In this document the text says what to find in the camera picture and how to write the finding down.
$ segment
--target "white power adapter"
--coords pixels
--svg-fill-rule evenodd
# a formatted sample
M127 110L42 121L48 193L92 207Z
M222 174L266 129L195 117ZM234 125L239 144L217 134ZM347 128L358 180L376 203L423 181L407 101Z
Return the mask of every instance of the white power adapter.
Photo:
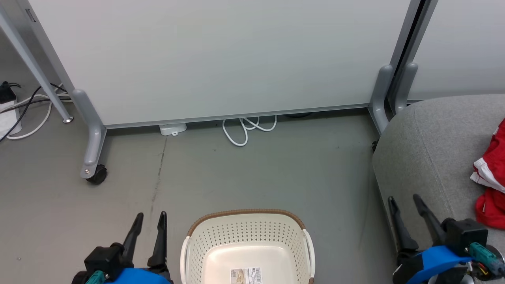
M5 109L7 107L13 106L18 103L18 100L6 102L4 104L0 104L0 109ZM11 110L8 112L4 112L0 114L0 137L4 137L4 135L12 128L12 126L19 119L19 109ZM21 131L21 121L16 125L16 127L11 131L9 135L18 133Z
M163 136L173 135L177 136L180 132L187 129L186 123L162 124L160 125L160 132Z

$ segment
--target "wire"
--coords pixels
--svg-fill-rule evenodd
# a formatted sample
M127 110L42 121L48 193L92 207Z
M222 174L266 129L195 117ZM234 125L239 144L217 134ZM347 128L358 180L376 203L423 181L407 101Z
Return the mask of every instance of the wire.
M51 86L56 87L56 89L58 89L58 90L60 90L60 91L63 91L63 92L65 92L65 93L68 93L68 92L67 92L67 90L65 90L65 89L63 89L63 88L62 88L63 83L61 83L61 84L59 84L59 85L56 85L56 84L53 84L53 83L50 83L50 84L51 84Z
M482 274L484 274L484 275L487 275L489 273L489 272L484 271L484 269L482 269L482 267L479 267L479 269L480 269L480 271L482 271Z
M36 94L35 96L36 97L44 97L43 94ZM70 98L60 98L60 100L63 103L71 103L72 102L72 100ZM36 104L36 103L50 102L50 101L51 101L51 99L44 99L44 100L38 100L38 101L31 102L30 104L33 105L33 104ZM4 108L3 110L0 110L0 114L8 112L8 111L11 111L11 110L15 110L15 109L18 109L18 108L21 108L21 107L24 107L24 106L28 106L28 103L24 103L24 104L17 103L17 104L15 104L13 106L9 106L9 107Z
M55 92L57 90L62 90L62 91L65 92L65 93L57 94L58 97L68 97L68 94L66 94L67 90L65 90L65 89L63 89L61 87L63 85L63 83L61 83L60 85L55 85L55 84L51 83L51 85L54 86L54 87L56 87L55 88ZM25 110L23 111L23 113L19 117L18 121L16 121L16 124L14 124L14 126L11 128L11 130L9 130L9 132L7 132L7 134L2 139L0 139L0 142L3 141L5 138L10 139L10 140L19 140L19 139L26 138L26 137L34 134L35 132L37 132L45 124L45 122L49 118L49 115L51 114L51 108L53 107L53 103L49 99L49 96L46 96L44 94L37 94L37 92L40 90L40 88L41 87L37 88L37 90L35 91L35 93L29 99L23 100L23 101L21 101L21 102L19 102L17 104L14 104L13 106L9 106L8 108L5 108L5 109L3 109L3 110L0 111L0 114L1 114L1 113L4 113L4 112L7 112L7 111L11 111L11 110L18 109L18 108L21 108L23 106L26 106ZM43 97L43 98L46 98L46 99L39 100L39 101L34 101L33 102L32 100L33 100L34 97ZM62 102L72 102L72 100L70 100L70 99L64 99L63 100L62 98L60 98L60 100L62 100ZM34 130L32 130L31 132L29 132L29 133L27 133L25 135L20 135L20 136L10 136L9 135L12 132L12 130L16 127L16 125L21 121L21 119L23 118L24 114L26 113L26 110L28 109L28 107L31 104L40 103L40 102L46 102L46 101L50 101L49 107L47 109L47 114L45 115L45 117L42 120L42 122Z
M248 130L254 130L254 129L259 129L261 131L264 131L264 132L270 132L272 130L274 130L275 126L277 125L277 116L275 116L275 120L274 120L274 125L272 126L272 128L269 128L269 129L265 129L265 128L262 128L261 126L259 126L260 124L260 117L258 116L257 117L257 121L256 123L250 121L248 118L246 117L243 117L243 118L239 118L238 120L240 121L240 125L242 125L242 129L244 130L244 134L245 134L245 141L244 143L237 143L235 142L231 137L230 135L228 134L228 132L226 131L226 127L225 127L225 122L226 122L226 119L223 119L223 131L224 131L224 134L226 135L226 137L228 137L228 140L230 140L230 142L232 142L235 146L239 146L239 147L242 147L242 146L245 146L249 140L249 137L247 135L247 131ZM252 127L246 127L246 125L244 124L244 120L246 120L248 123L250 123L252 125Z
M26 111L28 110L28 107L30 106L29 104L31 103L31 101L33 100L33 98L35 97L35 95L37 94L38 90L40 90L41 88L42 88L42 87L41 87L41 86L39 86L39 87L35 90L35 92L33 92L32 96L30 97L30 100L29 100L29 102L28 102L28 106L26 106L26 108L25 108L25 110L23 111L23 113L19 116L18 121L16 121L16 123L14 123L14 126L13 126L13 127L12 127L9 131L7 131L7 133L5 133L4 137L2 137L2 138L0 139L0 142L2 142L2 141L6 138L6 137L8 137L8 136L9 136L9 134L11 134L12 130L14 130L14 128L16 128L16 126L19 124L19 122L21 121L21 119L23 118L23 116L25 116L25 113L26 113Z

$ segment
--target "whiteboard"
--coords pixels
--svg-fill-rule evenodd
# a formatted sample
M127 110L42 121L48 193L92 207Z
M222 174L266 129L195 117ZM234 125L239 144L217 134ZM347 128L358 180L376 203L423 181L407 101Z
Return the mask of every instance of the whiteboard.
M105 125L367 104L408 0L29 0Z
M505 2L440 0L414 62L409 100L505 93Z

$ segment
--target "gray metal leg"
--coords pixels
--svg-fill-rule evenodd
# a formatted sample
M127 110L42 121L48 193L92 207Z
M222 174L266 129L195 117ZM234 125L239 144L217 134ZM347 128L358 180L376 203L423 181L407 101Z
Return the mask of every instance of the gray metal leg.
M35 76L39 84L44 89L45 93L49 96L55 108L63 117L63 122L64 123L71 122L74 118L68 114L62 102L60 101L55 91L53 90L53 87L51 86L48 79L44 75L42 69L38 65L35 58L33 57L33 54L30 52L25 42L21 38L18 30L14 27L14 24L12 23L11 19L7 16L7 13L5 12L5 9L2 5L0 5L0 26L4 30L6 36L9 38L9 40L11 41L12 45L17 50L21 58L24 60L30 71L33 73L33 76Z
M105 129L98 113L93 107L93 104L88 98L85 91L75 89L73 92L73 100L77 108L86 122L89 130L88 146L86 154L84 154L84 164L81 170L82 178L90 178L95 174L96 166L98 165L98 158L104 145Z
M407 107L407 97L409 96L410 88L416 77L418 65L411 62L403 68L396 90L393 92L393 113L398 114Z
M368 111L380 135L382 135L382 132L389 122L386 117L386 112L384 111L384 100L386 99L387 90L393 78L393 73L394 69L391 65L381 67L377 75L377 80L375 81L372 99L368 106Z

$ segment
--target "teal connector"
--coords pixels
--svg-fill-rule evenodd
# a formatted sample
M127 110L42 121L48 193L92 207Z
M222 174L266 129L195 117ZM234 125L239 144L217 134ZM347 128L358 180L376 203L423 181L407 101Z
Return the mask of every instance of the teal connector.
M494 253L479 243L471 243L468 253L473 259L484 264L494 275L503 275L505 273L505 264L499 261Z
M105 283L105 274L103 271L97 270L93 275L89 278L86 284L104 284Z

